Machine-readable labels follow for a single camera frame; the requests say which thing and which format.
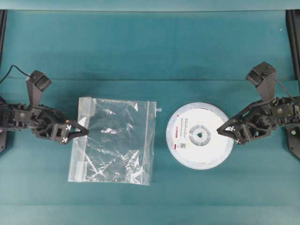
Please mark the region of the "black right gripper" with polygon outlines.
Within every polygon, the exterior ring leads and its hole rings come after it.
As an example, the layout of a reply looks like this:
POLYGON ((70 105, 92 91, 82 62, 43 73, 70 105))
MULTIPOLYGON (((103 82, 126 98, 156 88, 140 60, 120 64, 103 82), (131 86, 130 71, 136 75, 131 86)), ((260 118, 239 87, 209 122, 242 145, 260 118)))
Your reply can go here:
POLYGON ((278 128, 271 111, 274 103, 275 100, 252 102, 220 126, 217 133, 232 138, 239 145, 271 135, 278 128))

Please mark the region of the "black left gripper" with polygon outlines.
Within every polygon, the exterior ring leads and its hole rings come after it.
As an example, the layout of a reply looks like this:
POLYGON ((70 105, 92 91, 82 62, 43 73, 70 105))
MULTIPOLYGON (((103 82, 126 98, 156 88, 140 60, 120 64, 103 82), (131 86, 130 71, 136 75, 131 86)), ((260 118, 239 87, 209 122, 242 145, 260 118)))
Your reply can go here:
POLYGON ((39 105, 38 108, 27 106, 25 115, 30 118, 23 122, 23 129, 29 128, 38 138, 51 138, 57 143, 68 144, 75 138, 89 134, 89 130, 75 120, 63 122, 62 112, 45 105, 39 105))

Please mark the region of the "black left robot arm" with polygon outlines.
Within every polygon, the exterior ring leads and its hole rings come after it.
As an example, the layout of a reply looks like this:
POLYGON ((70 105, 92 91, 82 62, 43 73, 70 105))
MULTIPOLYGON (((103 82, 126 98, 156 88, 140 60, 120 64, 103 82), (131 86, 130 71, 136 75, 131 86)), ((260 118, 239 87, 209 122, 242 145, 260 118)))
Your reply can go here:
POLYGON ((86 136, 89 130, 59 110, 45 105, 9 104, 0 99, 0 129, 22 131, 29 128, 33 135, 61 144, 86 136))

